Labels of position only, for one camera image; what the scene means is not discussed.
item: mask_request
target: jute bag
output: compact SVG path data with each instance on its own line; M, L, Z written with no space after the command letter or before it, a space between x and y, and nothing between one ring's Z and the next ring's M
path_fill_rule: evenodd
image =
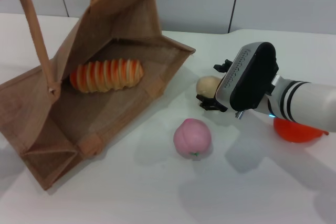
M195 50L162 35L155 0L91 0L49 61L32 1L20 1L41 66L0 86L0 131L48 189L160 97ZM141 61L136 87L82 94L67 81L79 64L114 58Z

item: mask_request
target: toy bread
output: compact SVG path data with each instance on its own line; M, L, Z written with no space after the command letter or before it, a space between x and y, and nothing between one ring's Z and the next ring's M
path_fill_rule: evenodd
M204 76L199 78L196 84L196 92L207 98L213 98L221 79L215 76Z
M143 77L138 60L106 60L79 65L70 74L70 83L82 93L107 92L137 85Z

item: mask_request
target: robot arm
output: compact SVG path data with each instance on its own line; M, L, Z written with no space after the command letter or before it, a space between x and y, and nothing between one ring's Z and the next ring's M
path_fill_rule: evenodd
M215 93L213 97L197 92L204 109L235 111L239 119L244 111L254 109L336 132L336 87L282 78L277 74L279 68L271 43L245 45L233 62L226 60L214 68L226 75L216 87L208 86L215 91L205 92L203 87L203 94Z

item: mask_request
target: toy peach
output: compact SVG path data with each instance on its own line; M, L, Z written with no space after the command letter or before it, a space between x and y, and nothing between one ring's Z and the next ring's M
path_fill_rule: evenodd
M199 156L211 145L209 128L200 120L186 119L174 134L174 145L182 156Z

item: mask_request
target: small bun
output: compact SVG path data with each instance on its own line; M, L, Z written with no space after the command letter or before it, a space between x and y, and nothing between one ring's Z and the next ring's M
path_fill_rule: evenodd
M215 76L204 76L199 78L196 84L197 94L207 98L213 98L220 81L221 79Z

